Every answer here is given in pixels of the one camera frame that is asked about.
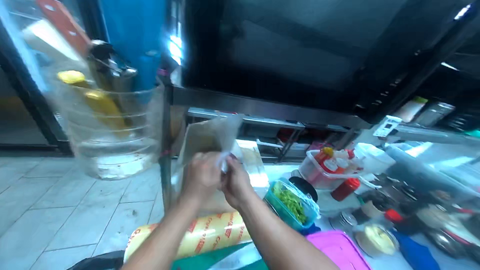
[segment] red lid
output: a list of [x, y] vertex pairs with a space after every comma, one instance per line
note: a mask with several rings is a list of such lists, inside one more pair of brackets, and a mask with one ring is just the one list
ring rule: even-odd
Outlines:
[[389, 209], [385, 211], [385, 218], [390, 220], [393, 223], [397, 223], [403, 220], [403, 217], [400, 216], [400, 214], [393, 209]]
[[344, 183], [350, 185], [354, 189], [357, 189], [360, 186], [360, 181], [353, 177], [346, 179]]
[[348, 159], [352, 159], [355, 157], [355, 154], [353, 153], [353, 149], [347, 149], [347, 153], [348, 153]]

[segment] yellow lid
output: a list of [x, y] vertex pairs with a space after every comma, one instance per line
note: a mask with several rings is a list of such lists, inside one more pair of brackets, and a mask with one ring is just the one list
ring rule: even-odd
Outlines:
[[325, 153], [326, 155], [333, 157], [333, 148], [331, 147], [324, 147], [322, 148], [322, 152]]
[[58, 78], [66, 84], [76, 84], [85, 81], [85, 75], [80, 71], [68, 70], [57, 74]]

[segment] metal canister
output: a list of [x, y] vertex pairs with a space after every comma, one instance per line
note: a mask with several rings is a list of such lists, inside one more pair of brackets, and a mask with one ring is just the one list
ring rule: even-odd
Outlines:
[[344, 232], [352, 231], [353, 227], [357, 226], [357, 220], [348, 212], [341, 212], [338, 216], [330, 218], [330, 225], [335, 230], [341, 230]]

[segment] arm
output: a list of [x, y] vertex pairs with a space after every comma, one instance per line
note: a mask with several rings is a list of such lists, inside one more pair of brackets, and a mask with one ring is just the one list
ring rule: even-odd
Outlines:
[[325, 254], [268, 208], [254, 192], [248, 174], [238, 162], [229, 159], [228, 164], [230, 172], [222, 186], [225, 197], [240, 212], [270, 269], [338, 269]]
[[130, 257], [122, 270], [170, 270], [188, 226], [220, 184], [218, 153], [196, 154], [184, 172], [185, 187], [176, 206]]

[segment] floor tile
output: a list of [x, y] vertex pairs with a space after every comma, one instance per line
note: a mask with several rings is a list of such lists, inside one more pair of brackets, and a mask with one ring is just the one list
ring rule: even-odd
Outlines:
[[43, 158], [5, 158], [0, 167], [0, 192], [7, 189], [27, 172], [33, 169]]
[[15, 181], [12, 185], [20, 184], [49, 184], [55, 185], [60, 180], [60, 177], [22, 177]]
[[53, 183], [15, 184], [0, 194], [0, 236], [38, 199]]
[[77, 206], [46, 250], [98, 243], [117, 205]]
[[129, 183], [96, 181], [47, 250], [98, 243]]
[[74, 207], [27, 211], [0, 238], [1, 268], [30, 269], [73, 209]]
[[96, 245], [45, 251], [30, 270], [65, 270], [92, 256]]
[[74, 164], [74, 158], [45, 158], [25, 177], [62, 177]]
[[148, 224], [160, 222], [160, 220], [162, 220], [164, 215], [165, 215], [165, 210], [163, 208], [162, 189], [160, 188], [155, 198], [155, 202], [152, 208], [152, 213], [150, 214], [150, 218], [148, 219]]
[[160, 165], [130, 177], [130, 185], [120, 202], [143, 202], [155, 200], [156, 192], [160, 187]]
[[105, 203], [118, 204], [129, 183], [129, 179], [118, 181], [96, 181], [80, 202], [80, 205], [98, 206]]
[[119, 204], [93, 256], [124, 250], [133, 231], [148, 223], [152, 206], [153, 201]]
[[95, 181], [80, 168], [73, 168], [49, 189], [32, 209], [77, 206]]

